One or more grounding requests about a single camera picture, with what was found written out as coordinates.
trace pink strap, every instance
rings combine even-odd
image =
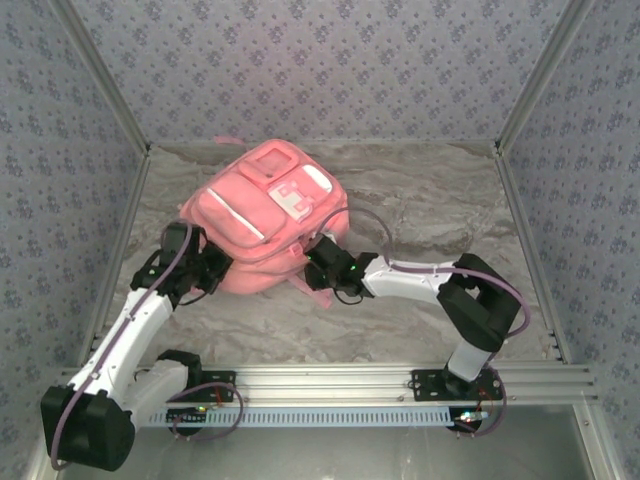
[[[216,135],[215,137],[213,137],[213,141],[216,142],[218,145],[224,145],[224,144],[242,145],[245,148],[245,150],[249,150],[249,147],[247,146],[246,143],[244,143],[244,140],[242,140],[241,138],[230,137],[227,135]]]
[[[294,287],[296,287],[302,293],[309,295],[311,298],[313,298],[316,301],[316,303],[320,305],[322,308],[329,308],[333,303],[331,301],[330,289],[317,290],[317,291],[311,290],[311,288],[309,288],[309,285],[307,285],[306,282],[302,280],[298,275],[291,275],[289,277],[289,281],[293,284]]]

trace purple cable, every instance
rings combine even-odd
[[[60,471],[63,468],[66,468],[68,465],[70,465],[70,462],[63,463],[63,464],[59,464],[58,463],[58,450],[60,448],[60,440],[62,438],[62,431],[64,429],[65,424],[67,423],[67,420],[69,419],[69,416],[71,415],[71,412],[73,411],[74,407],[78,403],[78,400],[80,400],[80,397],[82,396],[82,394],[87,390],[87,388],[89,387],[89,385],[93,381],[93,375],[95,375],[98,371],[100,371],[100,369],[102,368],[104,363],[107,361],[107,358],[109,357],[109,354],[111,353],[111,351],[116,346],[116,343],[118,342],[118,340],[120,339],[120,337],[124,333],[125,329],[127,328],[129,323],[131,322],[133,316],[140,309],[140,307],[142,307],[144,302],[147,301],[147,299],[151,296],[151,294],[155,292],[155,289],[162,282],[164,282],[164,280],[169,276],[169,274],[173,271],[173,269],[176,268],[176,265],[178,264],[178,262],[182,258],[182,255],[184,255],[184,252],[187,250],[187,247],[189,246],[189,241],[191,240],[191,233],[192,232],[193,232],[193,227],[191,226],[190,223],[187,223],[187,236],[185,237],[184,242],[180,246],[180,249],[178,250],[178,253],[176,253],[176,256],[171,261],[171,263],[169,264],[167,269],[157,278],[157,280],[155,282],[153,282],[153,284],[147,289],[146,292],[144,292],[144,294],[140,297],[140,299],[133,306],[133,308],[129,312],[129,315],[127,315],[125,317],[124,321],[122,322],[122,325],[120,325],[120,328],[118,328],[118,331],[111,338],[111,341],[108,343],[107,347],[105,348],[104,352],[102,353],[102,356],[96,362],[96,365],[93,367],[93,370],[91,371],[91,374],[89,374],[89,376],[84,381],[84,383],[82,383],[82,385],[80,385],[80,388],[78,388],[78,390],[76,390],[76,393],[74,393],[73,397],[71,397],[71,400],[69,400],[69,403],[67,404],[67,406],[65,407],[64,411],[62,412],[62,415],[60,415],[60,419],[58,420],[58,425],[56,425],[56,430],[55,430],[55,432],[53,434],[53,440],[51,442],[51,466],[53,467],[54,470]]]
[[[470,277],[481,278],[482,280],[486,280],[487,282],[491,282],[494,285],[497,285],[498,287],[506,290],[507,292],[509,292],[509,294],[511,294],[513,296],[513,298],[518,300],[520,305],[522,305],[522,311],[524,313],[524,321],[522,322],[522,325],[520,325],[518,328],[516,328],[512,332],[509,332],[507,334],[507,338],[510,338],[510,337],[513,337],[514,335],[518,335],[519,333],[522,333],[529,326],[529,324],[531,323],[531,308],[529,307],[529,304],[522,297],[520,292],[518,292],[515,288],[513,288],[507,282],[505,282],[505,281],[503,281],[503,280],[501,280],[499,278],[493,277],[491,275],[487,275],[486,273],[483,273],[483,272],[476,272],[475,270],[467,270],[467,269],[464,269],[464,268],[455,268],[455,267],[440,267],[440,268],[436,268],[436,269],[433,269],[433,268],[413,268],[413,267],[402,267],[400,265],[396,265],[395,263],[392,263],[391,262],[391,253],[392,253],[392,249],[393,249],[393,234],[391,233],[391,230],[389,229],[389,227],[387,226],[385,221],[382,220],[382,218],[380,218],[376,213],[372,212],[371,210],[367,210],[366,208],[360,208],[360,207],[342,207],[342,208],[338,208],[337,210],[334,210],[333,212],[331,212],[322,221],[322,223],[318,227],[317,232],[322,232],[322,230],[329,223],[329,220],[331,220],[333,217],[335,217],[339,213],[347,212],[347,211],[348,212],[364,213],[368,217],[371,217],[374,220],[376,220],[382,226],[385,234],[387,235],[387,243],[383,247],[382,256],[384,258],[385,263],[387,265],[389,265],[390,268],[393,268],[394,270],[397,270],[399,272],[406,272],[406,273],[422,273],[422,274],[457,273],[457,274],[460,274],[460,275],[467,275],[467,276],[470,276]]]
[[[240,425],[240,422],[242,421],[242,416],[244,414],[244,399],[242,398],[242,395],[240,395],[240,392],[238,391],[238,389],[230,384],[230,383],[224,383],[224,382],[209,382],[209,383],[203,383],[202,385],[197,385],[193,388],[189,388],[187,390],[184,390],[176,395],[174,395],[173,397],[171,397],[168,401],[172,402],[174,400],[178,400],[179,398],[185,397],[187,395],[190,395],[194,392],[198,392],[200,390],[204,390],[205,388],[226,388],[227,390],[233,392],[235,394],[235,396],[238,398],[238,403],[240,404],[240,411],[238,412],[238,416],[236,417],[236,420],[233,422],[233,425],[231,425],[229,428],[223,430],[220,433],[215,433],[213,435],[208,435],[205,437],[185,437],[184,435],[180,435],[178,433],[178,423],[180,423],[180,421],[182,420],[182,417],[184,417],[185,415],[188,415],[188,413],[183,413],[181,415],[178,415],[176,418],[173,419],[173,427],[172,427],[172,431],[173,434],[177,437],[177,438],[181,438],[183,440],[191,440],[193,439],[196,442],[201,442],[201,441],[206,441],[206,440],[217,440],[219,438],[223,438],[226,437],[227,435],[229,435],[230,433],[233,433],[238,426]]]

